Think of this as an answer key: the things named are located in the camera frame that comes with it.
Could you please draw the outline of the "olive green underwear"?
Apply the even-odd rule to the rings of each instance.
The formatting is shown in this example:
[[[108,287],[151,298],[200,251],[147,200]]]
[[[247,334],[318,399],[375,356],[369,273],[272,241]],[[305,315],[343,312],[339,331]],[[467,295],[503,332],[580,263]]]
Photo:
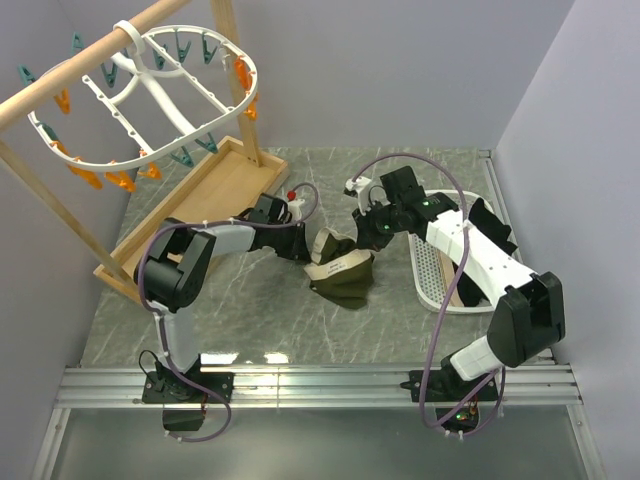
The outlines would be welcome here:
[[[358,310],[367,305],[374,284],[375,256],[356,246],[354,238],[330,228],[317,233],[304,271],[310,289],[339,307]]]

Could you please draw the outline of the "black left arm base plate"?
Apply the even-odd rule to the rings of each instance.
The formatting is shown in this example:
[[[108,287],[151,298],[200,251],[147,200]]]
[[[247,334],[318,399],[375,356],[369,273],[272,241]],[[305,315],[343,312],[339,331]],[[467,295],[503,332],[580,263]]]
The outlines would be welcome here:
[[[227,402],[231,400],[234,384],[234,374],[231,372],[198,372],[192,381],[217,393]],[[202,403],[204,400],[203,391],[179,380],[171,371],[162,374],[150,372],[141,397],[144,404]]]

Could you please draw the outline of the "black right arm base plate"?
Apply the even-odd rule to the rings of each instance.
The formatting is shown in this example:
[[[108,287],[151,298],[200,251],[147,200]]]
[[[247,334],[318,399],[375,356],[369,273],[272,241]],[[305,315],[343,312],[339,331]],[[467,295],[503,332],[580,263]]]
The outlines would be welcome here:
[[[408,379],[399,384],[399,387],[408,390],[413,403],[419,402],[419,393],[421,381],[423,377],[422,370],[411,370],[408,373]],[[482,378],[476,378],[471,381],[455,379],[451,373],[442,373],[439,369],[431,369],[426,393],[426,403],[453,403],[461,401],[482,381]],[[474,399],[481,402],[495,401],[498,399],[498,388],[494,379],[491,379],[483,386],[474,396]]]

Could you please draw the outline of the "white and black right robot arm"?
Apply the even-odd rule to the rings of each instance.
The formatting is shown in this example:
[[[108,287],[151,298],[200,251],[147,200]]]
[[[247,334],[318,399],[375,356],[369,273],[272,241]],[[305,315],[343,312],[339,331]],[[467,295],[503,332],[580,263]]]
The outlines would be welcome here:
[[[402,167],[381,178],[387,201],[369,198],[373,183],[349,179],[345,194],[357,199],[352,213],[356,244],[379,251],[407,232],[445,254],[484,294],[493,308],[487,333],[441,363],[441,388],[452,399],[472,392],[476,378],[500,367],[517,367],[566,334],[562,284],[512,258],[511,243],[486,236],[464,215],[464,197],[426,193],[413,170]]]

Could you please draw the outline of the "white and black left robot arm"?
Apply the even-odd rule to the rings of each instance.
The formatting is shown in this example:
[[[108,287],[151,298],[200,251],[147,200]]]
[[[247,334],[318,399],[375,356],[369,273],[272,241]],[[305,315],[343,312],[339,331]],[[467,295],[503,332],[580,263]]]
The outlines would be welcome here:
[[[141,303],[152,312],[160,348],[154,357],[156,371],[148,376],[152,391],[178,402],[209,393],[200,376],[192,304],[211,261],[270,248],[280,258],[308,262],[304,204],[293,191],[284,199],[262,194],[254,206],[227,220],[165,219],[135,269]]]

